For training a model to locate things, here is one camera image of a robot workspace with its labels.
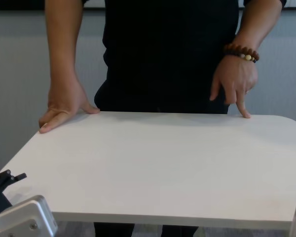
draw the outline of gray floor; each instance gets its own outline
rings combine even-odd
[[[95,237],[92,223],[59,222],[57,237]],[[159,237],[161,226],[136,225],[132,237]],[[286,231],[199,228],[194,237],[288,237]]]

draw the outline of bracelet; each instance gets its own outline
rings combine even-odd
[[[223,48],[223,52],[225,53],[225,55],[238,56],[240,58],[243,58],[244,60],[252,61],[254,63],[256,63],[260,59],[259,54],[251,48],[248,49],[247,47],[242,47],[233,43],[225,45],[225,47]]]

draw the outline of finger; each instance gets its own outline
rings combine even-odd
[[[85,105],[82,106],[82,109],[88,113],[88,114],[98,114],[100,112],[100,110],[96,107],[93,107],[92,105],[90,105],[89,102],[87,102]]]
[[[54,118],[52,118],[48,123],[46,123],[40,130],[40,133],[47,133],[59,125],[63,124],[65,121],[69,120],[72,116],[70,114],[60,112]]]
[[[212,89],[211,89],[211,97],[209,98],[210,101],[213,101],[217,98],[220,88],[221,88],[220,81],[214,78],[212,83]]]
[[[251,118],[250,113],[246,109],[244,92],[237,92],[237,107],[244,118]]]
[[[39,120],[39,127],[43,127],[44,124],[48,123],[53,117],[56,116],[56,112],[52,110],[48,110]]]
[[[228,105],[234,104],[237,102],[237,94],[236,90],[233,87],[224,87],[226,101],[225,103]]]

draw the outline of tabletop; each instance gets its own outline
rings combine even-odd
[[[5,195],[43,195],[56,220],[288,229],[296,122],[278,116],[101,112],[35,136]]]

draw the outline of hand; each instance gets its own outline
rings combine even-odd
[[[214,73],[210,100],[216,99],[223,86],[226,95],[225,103],[236,103],[242,116],[249,119],[251,115],[246,110],[245,95],[257,82],[258,72],[253,62],[237,56],[225,56]]]
[[[47,133],[83,109],[88,114],[100,110],[91,106],[75,73],[62,73],[51,80],[48,110],[39,120],[40,133]]]

